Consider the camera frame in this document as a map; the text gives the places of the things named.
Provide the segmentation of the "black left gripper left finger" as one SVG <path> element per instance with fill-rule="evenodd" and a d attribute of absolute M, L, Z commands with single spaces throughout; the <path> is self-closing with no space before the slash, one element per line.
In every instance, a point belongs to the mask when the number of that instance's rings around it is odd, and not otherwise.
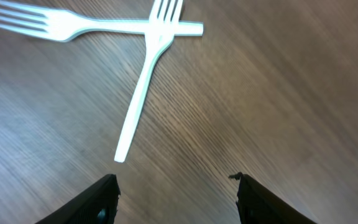
<path fill-rule="evenodd" d="M 37 224 L 114 224 L 121 191 L 107 174 Z"/>

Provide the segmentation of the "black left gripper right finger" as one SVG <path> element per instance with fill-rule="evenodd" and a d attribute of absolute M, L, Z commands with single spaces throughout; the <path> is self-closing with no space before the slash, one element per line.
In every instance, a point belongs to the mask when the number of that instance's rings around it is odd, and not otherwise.
<path fill-rule="evenodd" d="M 316 224 L 248 174 L 229 176 L 239 181 L 237 210 L 242 224 Z"/>

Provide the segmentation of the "white fork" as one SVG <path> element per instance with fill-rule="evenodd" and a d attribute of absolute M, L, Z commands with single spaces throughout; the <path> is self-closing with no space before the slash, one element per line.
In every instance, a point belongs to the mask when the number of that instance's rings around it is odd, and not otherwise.
<path fill-rule="evenodd" d="M 145 32 L 146 54 L 144 66 L 134 90 L 114 160 L 123 163 L 129 152 L 144 106 L 147 90 L 158 58 L 173 43 L 175 27 L 179 23 L 183 0 L 155 0 L 149 16 L 149 28 Z"/>
<path fill-rule="evenodd" d="M 86 32 L 145 34 L 157 26 L 147 19 L 96 19 L 66 9 L 0 1 L 0 28 L 40 39 L 69 42 Z"/>

